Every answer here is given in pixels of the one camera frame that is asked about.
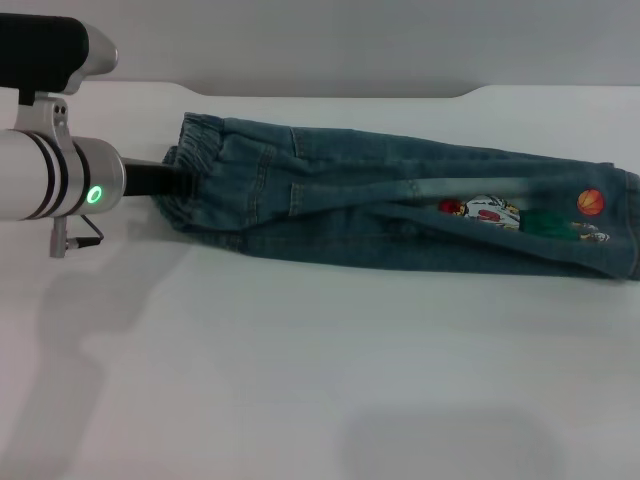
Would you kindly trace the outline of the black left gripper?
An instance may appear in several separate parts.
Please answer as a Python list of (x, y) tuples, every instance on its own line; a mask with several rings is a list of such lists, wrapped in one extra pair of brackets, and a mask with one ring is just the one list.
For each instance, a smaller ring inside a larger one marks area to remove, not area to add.
[(123, 159), (125, 197), (173, 195), (192, 198), (196, 194), (196, 175), (149, 161)]

